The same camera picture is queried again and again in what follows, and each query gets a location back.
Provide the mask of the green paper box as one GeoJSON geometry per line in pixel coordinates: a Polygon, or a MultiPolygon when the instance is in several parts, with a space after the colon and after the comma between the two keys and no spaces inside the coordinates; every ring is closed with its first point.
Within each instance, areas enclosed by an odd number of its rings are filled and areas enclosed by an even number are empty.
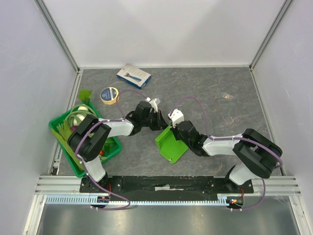
{"type": "Polygon", "coordinates": [[[175,139],[170,126],[159,134],[155,139],[155,144],[160,155],[168,160],[170,164],[176,163],[188,150],[188,146],[184,142],[175,139]]]}

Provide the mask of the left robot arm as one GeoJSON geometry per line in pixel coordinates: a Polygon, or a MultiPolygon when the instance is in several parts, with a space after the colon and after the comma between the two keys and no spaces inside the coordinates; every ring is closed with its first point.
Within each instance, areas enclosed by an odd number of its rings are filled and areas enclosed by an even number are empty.
{"type": "Polygon", "coordinates": [[[67,144],[74,151],[92,179],[90,187],[96,192],[107,188],[107,173],[100,161],[100,150],[107,139],[117,136],[133,136],[143,127],[152,131],[164,130],[168,124],[158,108],[158,98],[141,101],[134,111],[119,119],[102,119],[94,115],[86,115],[84,120],[69,136],[67,144]]]}

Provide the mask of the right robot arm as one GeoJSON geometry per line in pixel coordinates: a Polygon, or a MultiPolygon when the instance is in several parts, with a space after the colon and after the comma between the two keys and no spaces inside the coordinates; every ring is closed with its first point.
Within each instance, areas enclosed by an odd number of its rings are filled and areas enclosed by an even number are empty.
{"type": "Polygon", "coordinates": [[[282,149],[251,128],[235,136],[215,137],[200,134],[192,122],[182,121],[173,125],[171,131],[197,156],[232,155],[241,160],[224,178],[224,187],[231,193],[251,179],[268,179],[274,169],[283,165],[282,149]]]}

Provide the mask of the white razor box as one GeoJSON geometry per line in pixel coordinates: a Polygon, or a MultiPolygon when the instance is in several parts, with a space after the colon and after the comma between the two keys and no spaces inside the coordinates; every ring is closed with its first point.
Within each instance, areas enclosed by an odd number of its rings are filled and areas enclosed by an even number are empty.
{"type": "Polygon", "coordinates": [[[117,78],[134,86],[135,88],[142,89],[151,80],[152,75],[131,64],[126,64],[117,73],[117,78]]]}

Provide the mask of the masking tape roll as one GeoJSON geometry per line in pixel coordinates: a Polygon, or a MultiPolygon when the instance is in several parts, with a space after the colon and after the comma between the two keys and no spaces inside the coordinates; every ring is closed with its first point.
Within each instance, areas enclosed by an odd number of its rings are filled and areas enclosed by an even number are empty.
{"type": "Polygon", "coordinates": [[[119,95],[119,91],[117,88],[107,87],[101,92],[100,99],[101,99],[103,104],[113,105],[118,100],[118,98],[117,98],[118,95],[119,95]]]}

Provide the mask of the toy green leaf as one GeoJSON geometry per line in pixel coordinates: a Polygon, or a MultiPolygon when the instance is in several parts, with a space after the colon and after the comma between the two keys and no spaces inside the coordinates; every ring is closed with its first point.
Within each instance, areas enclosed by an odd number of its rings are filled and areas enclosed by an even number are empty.
{"type": "Polygon", "coordinates": [[[81,102],[83,102],[84,104],[88,104],[88,103],[90,102],[91,95],[92,95],[92,91],[91,91],[91,90],[82,89],[82,90],[78,93],[78,98],[79,98],[79,99],[81,100],[81,102]]]}

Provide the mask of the white toy radish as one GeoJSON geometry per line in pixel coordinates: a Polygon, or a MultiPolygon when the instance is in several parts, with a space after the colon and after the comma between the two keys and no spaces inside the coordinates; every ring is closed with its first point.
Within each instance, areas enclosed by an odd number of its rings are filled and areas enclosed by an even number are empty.
{"type": "Polygon", "coordinates": [[[87,113],[89,113],[89,108],[88,108],[88,106],[86,106],[86,105],[80,105],[80,106],[78,106],[78,108],[77,108],[77,112],[78,112],[78,113],[87,114],[87,113]]]}

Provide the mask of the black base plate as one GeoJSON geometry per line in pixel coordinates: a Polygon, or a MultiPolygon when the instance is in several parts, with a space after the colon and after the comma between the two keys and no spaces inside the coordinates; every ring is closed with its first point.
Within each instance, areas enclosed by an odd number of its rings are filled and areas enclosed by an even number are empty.
{"type": "Polygon", "coordinates": [[[150,192],[159,190],[180,190],[209,194],[254,192],[252,181],[235,186],[224,177],[214,176],[108,176],[98,185],[114,193],[150,192]]]}

